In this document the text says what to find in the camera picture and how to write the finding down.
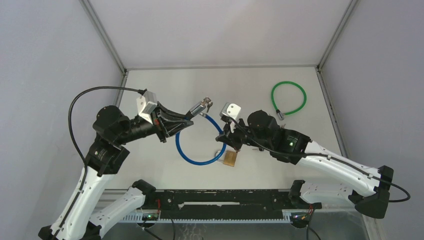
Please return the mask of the large brass padlock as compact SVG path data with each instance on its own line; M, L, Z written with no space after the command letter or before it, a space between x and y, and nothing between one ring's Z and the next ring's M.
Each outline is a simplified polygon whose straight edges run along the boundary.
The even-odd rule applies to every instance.
M215 156L217 157L221 153L222 155L216 161L226 166L234 167L236 164L238 153L236 151L231 151L231 150L226 150L223 152L221 150L218 150L215 152Z

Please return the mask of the blue cable lock keys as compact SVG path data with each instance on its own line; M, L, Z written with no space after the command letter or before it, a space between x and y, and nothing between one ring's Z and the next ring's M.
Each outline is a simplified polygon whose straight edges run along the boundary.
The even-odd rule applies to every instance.
M211 100L209 97L205 97L205 98L202 100L202 105L203 105L203 107L206 109L206 111L208 112L208 111L209 111L209 109L212 107L213 102L212 102L212 100Z

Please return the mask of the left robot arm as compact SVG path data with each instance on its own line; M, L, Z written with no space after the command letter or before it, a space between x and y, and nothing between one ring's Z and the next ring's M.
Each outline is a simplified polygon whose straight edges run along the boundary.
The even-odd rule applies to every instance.
M78 184L58 219L40 229L42 240L100 240L124 216L136 208L149 209L156 203L154 186L138 180L123 197L95 212L107 183L119 172L130 154L124 145L151 135L164 143L194 123L189 117L158 104L150 114L151 121L140 116L130 119L114 105L102 108L93 129L96 137L84 158Z

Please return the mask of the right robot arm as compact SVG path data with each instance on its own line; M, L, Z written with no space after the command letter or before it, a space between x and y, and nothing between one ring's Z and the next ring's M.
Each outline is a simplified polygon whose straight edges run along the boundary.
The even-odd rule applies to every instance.
M394 175L391 167L370 167L331 152L309 136L281 127L263 110L251 113L247 123L236 120L235 113L232 109L220 113L225 125L216 141L236 152L243 145L257 147L280 162L322 171L351 188L347 199L359 213L374 219L385 217Z

